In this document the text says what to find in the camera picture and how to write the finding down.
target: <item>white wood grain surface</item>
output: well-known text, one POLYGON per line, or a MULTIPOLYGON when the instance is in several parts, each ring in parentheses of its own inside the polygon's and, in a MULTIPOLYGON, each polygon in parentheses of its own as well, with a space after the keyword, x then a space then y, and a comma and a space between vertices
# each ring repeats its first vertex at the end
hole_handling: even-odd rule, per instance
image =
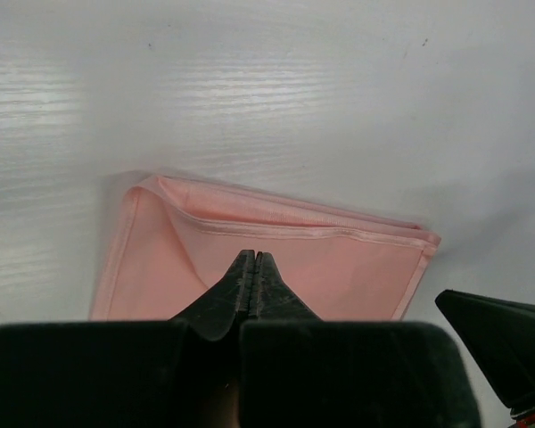
POLYGON ((408 319, 535 303, 535 2, 0 0, 0 323, 85 318, 128 172, 161 168, 425 221, 408 319))

